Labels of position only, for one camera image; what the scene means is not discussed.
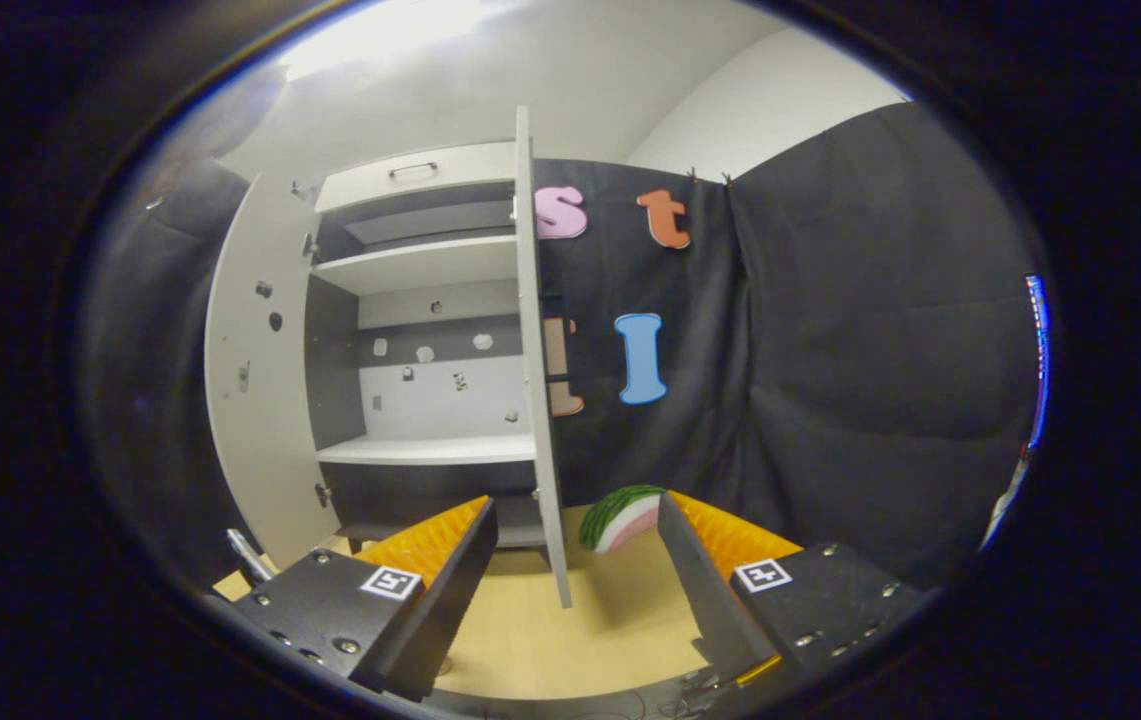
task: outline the cabinet shelf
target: cabinet shelf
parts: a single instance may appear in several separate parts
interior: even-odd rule
[[[359,437],[319,450],[322,462],[353,466],[474,466],[480,462],[534,460],[529,434],[442,439],[372,439]]]
[[[397,246],[323,262],[313,274],[353,296],[516,278],[516,236]]]

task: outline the wooden floor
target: wooden floor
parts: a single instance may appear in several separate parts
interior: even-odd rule
[[[586,510],[564,510],[570,541]],[[341,537],[331,547],[349,551]],[[656,529],[608,555],[567,542],[566,556],[574,597],[568,610],[539,551],[494,552],[437,688],[515,699],[583,697],[706,665],[690,644],[698,629]],[[236,600],[250,588],[237,574],[215,589]]]

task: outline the cabinet door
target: cabinet door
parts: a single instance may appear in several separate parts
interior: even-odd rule
[[[219,464],[250,532],[280,568],[340,525],[318,497],[304,379],[311,272],[304,246],[318,225],[288,179],[256,177],[222,243],[205,319],[205,396]]]
[[[516,282],[521,315],[521,355],[525,391],[534,432],[534,478],[539,488],[539,516],[547,539],[561,606],[570,607],[570,579],[566,573],[565,536],[561,531],[561,493],[557,487],[552,456],[552,427],[548,415],[547,362],[543,357],[543,314],[539,308],[539,245],[534,236],[534,167],[531,161],[531,112],[516,110]]]

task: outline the white wall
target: white wall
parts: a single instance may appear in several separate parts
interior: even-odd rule
[[[800,29],[759,40],[694,88],[626,164],[720,181],[825,129],[904,97]]]

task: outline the white cabinet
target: white cabinet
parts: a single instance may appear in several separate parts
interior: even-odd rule
[[[346,466],[359,484],[366,470],[353,466],[399,466],[408,487],[415,468],[470,466],[483,478],[486,466],[523,462],[533,487],[517,497],[505,480],[501,544],[545,547],[570,606],[531,149],[518,108],[513,141],[333,173],[315,211],[290,183],[256,179],[215,275],[207,386],[232,495],[278,565],[340,524],[318,496],[324,468]],[[256,296],[260,281],[269,296]]]

